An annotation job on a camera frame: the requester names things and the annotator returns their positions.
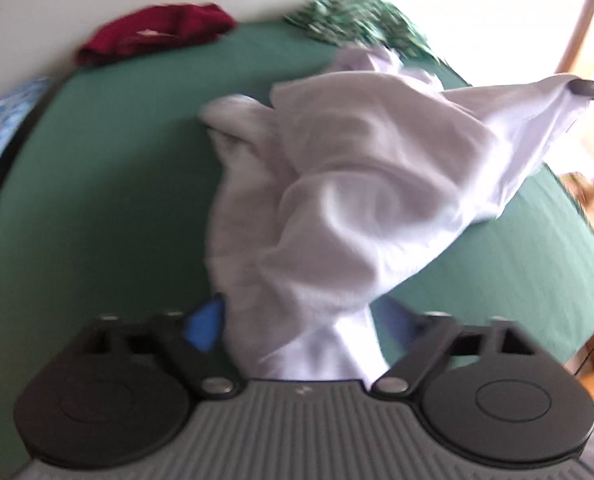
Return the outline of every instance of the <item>mattress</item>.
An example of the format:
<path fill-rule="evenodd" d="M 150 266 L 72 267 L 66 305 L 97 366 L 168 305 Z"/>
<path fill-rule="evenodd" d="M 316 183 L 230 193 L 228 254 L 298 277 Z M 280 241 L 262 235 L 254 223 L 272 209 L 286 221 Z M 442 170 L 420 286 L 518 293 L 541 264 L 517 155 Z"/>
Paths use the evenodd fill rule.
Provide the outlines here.
<path fill-rule="evenodd" d="M 286 23 L 255 23 L 65 84 L 0 191 L 0 476 L 27 459 L 14 398 L 91 316 L 139 320 L 211 294 L 204 233 L 221 167 L 198 109 L 234 92 L 267 102 L 273 83 L 333 54 Z M 421 66 L 465 85 L 448 66 Z M 594 235 L 544 169 L 392 295 L 465 323 L 516 319 L 564 361 L 594 332 Z"/>

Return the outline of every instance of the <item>blue patterned fabric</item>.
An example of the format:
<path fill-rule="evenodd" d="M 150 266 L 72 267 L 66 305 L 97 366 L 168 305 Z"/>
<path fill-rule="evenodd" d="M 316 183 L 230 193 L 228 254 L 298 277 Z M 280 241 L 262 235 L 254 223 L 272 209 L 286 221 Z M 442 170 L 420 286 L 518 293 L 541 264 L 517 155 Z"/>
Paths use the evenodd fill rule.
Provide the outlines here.
<path fill-rule="evenodd" d="M 0 99 L 0 156 L 49 84 L 48 77 L 32 79 Z"/>

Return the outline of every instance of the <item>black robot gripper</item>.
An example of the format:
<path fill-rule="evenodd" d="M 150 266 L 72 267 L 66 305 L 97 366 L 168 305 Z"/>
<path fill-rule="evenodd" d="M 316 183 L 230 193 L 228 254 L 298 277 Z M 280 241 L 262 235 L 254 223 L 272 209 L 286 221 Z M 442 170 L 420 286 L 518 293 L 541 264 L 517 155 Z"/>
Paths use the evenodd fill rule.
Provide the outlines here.
<path fill-rule="evenodd" d="M 77 470 L 134 463 L 173 441 L 202 402 L 245 392 L 250 381 L 223 355 L 187 342 L 182 321 L 106 318 L 86 327 L 16 401 L 28 453 Z M 366 396 L 410 406 L 442 447 L 486 466 L 535 468 L 579 456 L 594 404 L 517 325 L 462 326 L 449 316 L 420 317 L 420 325 L 407 354 Z M 458 356 L 476 361 L 451 367 Z"/>

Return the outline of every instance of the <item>blue object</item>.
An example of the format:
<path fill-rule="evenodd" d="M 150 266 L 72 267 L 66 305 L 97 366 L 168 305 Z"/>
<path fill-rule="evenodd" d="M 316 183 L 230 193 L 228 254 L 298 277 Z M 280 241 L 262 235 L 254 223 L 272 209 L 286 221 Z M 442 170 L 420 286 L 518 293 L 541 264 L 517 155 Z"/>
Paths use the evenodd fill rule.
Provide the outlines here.
<path fill-rule="evenodd" d="M 48 77 L 32 79 L 0 99 L 0 157 L 19 125 L 49 85 Z"/>
<path fill-rule="evenodd" d="M 222 296 L 216 296 L 201 306 L 184 321 L 183 338 L 202 352 L 212 350 L 223 329 L 225 308 Z"/>
<path fill-rule="evenodd" d="M 390 365 L 402 358 L 421 333 L 419 314 L 390 296 L 371 304 L 372 319 L 379 334 L 379 345 Z"/>

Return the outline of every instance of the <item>screw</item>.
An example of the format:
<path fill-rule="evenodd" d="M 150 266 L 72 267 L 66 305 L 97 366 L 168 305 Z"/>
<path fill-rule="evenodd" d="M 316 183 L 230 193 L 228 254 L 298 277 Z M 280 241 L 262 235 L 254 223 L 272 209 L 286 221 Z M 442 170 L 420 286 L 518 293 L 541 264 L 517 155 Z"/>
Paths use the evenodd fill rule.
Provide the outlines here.
<path fill-rule="evenodd" d="M 408 382 L 399 377 L 382 377 L 375 384 L 384 394 L 402 394 L 408 389 Z"/>
<path fill-rule="evenodd" d="M 225 377 L 208 377 L 202 381 L 202 388 L 207 394 L 224 395 L 230 393 L 235 385 Z"/>

